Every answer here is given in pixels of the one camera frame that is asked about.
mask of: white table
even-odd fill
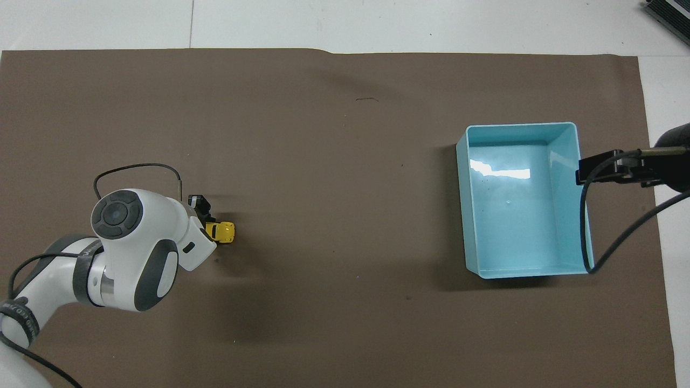
[[[650,144],[690,122],[690,47],[640,0],[0,1],[0,50],[319,48],[640,57]],[[655,188],[657,203],[673,191]],[[690,387],[690,202],[659,215],[679,387]]]

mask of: brown paper sheet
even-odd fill
[[[237,238],[146,313],[58,310],[32,348],[86,387],[673,387],[655,220],[597,275],[464,269],[454,144],[560,121],[583,155],[649,144],[637,59],[5,51],[0,287],[89,232],[96,174],[162,162]],[[156,168],[101,187],[176,195]],[[594,187],[597,252],[653,205]]]

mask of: thin black wire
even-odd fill
[[[670,206],[673,206],[674,204],[677,204],[678,202],[690,197],[690,191],[686,191],[684,193],[681,193],[670,200],[667,200],[666,202],[663,202],[662,204],[659,204],[658,206],[655,206],[653,209],[650,211],[647,211],[642,217],[638,218],[632,225],[628,226],[627,229],[625,229],[611,244],[611,246],[604,252],[602,257],[594,263],[594,266],[589,265],[589,255],[587,253],[587,237],[586,237],[586,223],[585,223],[585,206],[587,203],[587,191],[589,189],[589,185],[592,184],[594,179],[596,178],[599,173],[601,173],[606,167],[609,166],[609,164],[612,164],[616,162],[619,159],[623,159],[625,157],[640,157],[642,154],[642,151],[640,150],[634,150],[634,151],[627,151],[624,153],[619,153],[615,156],[610,157],[609,159],[604,160],[601,162],[599,165],[597,165],[587,176],[586,181],[584,182],[584,186],[582,187],[582,193],[580,194],[580,248],[582,249],[582,260],[584,261],[584,267],[587,269],[588,273],[596,273],[599,271],[604,265],[604,263],[613,255],[613,252],[628,238],[630,235],[637,230],[640,226],[642,226],[645,222],[649,221],[652,217],[660,213],[661,211],[669,208]]]
[[[131,164],[129,166],[122,166],[118,168],[114,168],[112,170],[108,170],[105,173],[99,174],[95,179],[93,179],[93,191],[96,193],[96,197],[98,199],[101,199],[101,193],[98,192],[98,180],[101,179],[102,177],[116,173],[117,171],[122,171],[122,170],[128,170],[129,168],[137,168],[137,167],[149,167],[149,166],[154,166],[154,167],[163,167],[167,168],[168,170],[172,171],[175,174],[175,177],[177,178],[177,190],[179,191],[179,201],[182,201],[182,178],[180,178],[179,173],[177,170],[175,170],[173,167],[167,165],[167,164],[162,164],[162,163],[138,163],[138,164]]]
[[[38,362],[39,364],[43,365],[44,367],[50,369],[51,371],[55,372],[56,374],[59,374],[60,377],[64,378],[67,380],[72,386],[76,388],[81,388],[81,385],[74,379],[72,376],[68,375],[67,372],[64,370],[56,367],[53,363],[50,361],[46,360],[45,358],[39,356],[38,354],[32,352],[29,349],[24,349],[23,347],[17,345],[14,343],[11,339],[5,337],[5,334],[0,331],[0,341],[2,341],[3,344],[9,346],[10,348],[18,351],[19,353],[22,353],[23,355],[29,357],[30,359]]]
[[[10,275],[10,282],[7,285],[7,295],[8,298],[10,299],[15,299],[17,297],[17,293],[14,291],[14,279],[17,277],[17,274],[24,269],[25,266],[28,266],[31,264],[31,262],[34,262],[39,259],[44,259],[44,258],[51,258],[53,256],[61,256],[64,258],[78,258],[79,254],[78,253],[64,253],[64,252],[49,252],[49,253],[41,253],[40,255],[35,255],[34,257],[26,260],[25,262],[21,263],[17,269],[12,272],[12,275]]]
[[[43,259],[43,258],[50,258],[53,256],[60,256],[63,258],[78,258],[79,254],[77,253],[65,253],[65,252],[49,252],[49,253],[42,253],[40,255],[36,255],[23,263],[21,263],[17,269],[15,269],[12,272],[12,275],[10,275],[10,281],[8,284],[8,298],[9,299],[14,299],[17,296],[17,293],[14,290],[14,280],[17,278],[17,274],[24,269],[27,265],[30,263]],[[29,349],[24,349],[23,347],[19,346],[17,343],[13,342],[11,339],[5,337],[5,334],[0,331],[0,341],[2,341],[3,344],[9,346],[10,348],[14,349],[15,351],[18,351],[19,353],[22,353],[23,355],[31,358],[32,360],[38,362],[39,364],[43,365],[44,367],[50,369],[51,371],[55,372],[56,374],[60,375],[60,377],[64,378],[67,380],[71,385],[74,387],[81,388],[81,385],[74,379],[72,376],[68,375],[67,372],[63,371],[62,369],[58,368],[54,364],[52,364],[50,361],[46,360],[45,358],[39,356],[38,354],[32,352]]]

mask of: yellow object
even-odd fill
[[[213,241],[222,243],[233,242],[235,239],[235,224],[232,222],[207,222],[206,232]]]

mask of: light blue plastic container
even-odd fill
[[[575,124],[470,126],[456,151],[468,270],[485,279],[586,273]]]

